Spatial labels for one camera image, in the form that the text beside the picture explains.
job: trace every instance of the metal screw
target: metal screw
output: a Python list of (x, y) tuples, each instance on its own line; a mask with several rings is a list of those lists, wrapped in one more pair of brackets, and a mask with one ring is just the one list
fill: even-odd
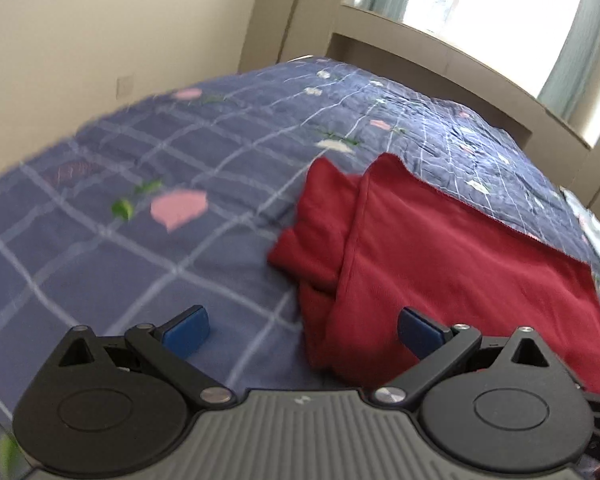
[(231, 390), (227, 390), (221, 386), (212, 386), (200, 392), (200, 399), (209, 404), (224, 404), (233, 398), (234, 394), (231, 393)]
[(374, 397), (383, 404), (397, 404), (407, 397), (407, 393), (396, 386), (384, 386), (374, 391)]

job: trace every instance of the red towel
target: red towel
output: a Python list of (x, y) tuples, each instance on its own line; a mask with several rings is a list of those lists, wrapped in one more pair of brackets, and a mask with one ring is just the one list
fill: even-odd
[(412, 306), (484, 335), (533, 326), (600, 393), (600, 304), (584, 264), (413, 176), (384, 154), (362, 176), (314, 162), (269, 261), (299, 282), (306, 351), (356, 386), (416, 363), (397, 338)]

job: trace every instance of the blue gripper pad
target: blue gripper pad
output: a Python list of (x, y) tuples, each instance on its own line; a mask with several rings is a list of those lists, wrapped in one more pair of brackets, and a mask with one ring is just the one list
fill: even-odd
[(398, 338), (420, 360), (449, 341), (453, 334), (446, 327), (413, 308), (405, 307), (398, 316)]
[(181, 359), (187, 359), (209, 335), (209, 316), (202, 305), (194, 305), (157, 328), (154, 337)]

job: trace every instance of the gray ribbed panel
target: gray ribbed panel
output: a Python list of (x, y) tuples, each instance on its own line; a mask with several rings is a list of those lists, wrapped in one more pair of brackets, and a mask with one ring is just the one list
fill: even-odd
[[(356, 392), (251, 392), (207, 412), (167, 459), (125, 480), (470, 480), (494, 478), (436, 454), (409, 417)], [(579, 480), (571, 470), (548, 480)], [(58, 480), (35, 472), (30, 480)]]

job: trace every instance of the circular cover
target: circular cover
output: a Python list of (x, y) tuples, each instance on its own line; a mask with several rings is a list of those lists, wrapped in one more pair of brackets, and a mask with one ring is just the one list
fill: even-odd
[(62, 379), (32, 385), (13, 423), (25, 453), (52, 472), (128, 474), (157, 460), (184, 430), (186, 404), (163, 381), (117, 369)]
[(534, 376), (483, 371), (443, 381), (425, 396), (422, 427), (442, 451), (483, 470), (529, 474), (573, 462), (589, 443), (590, 409), (575, 387)]

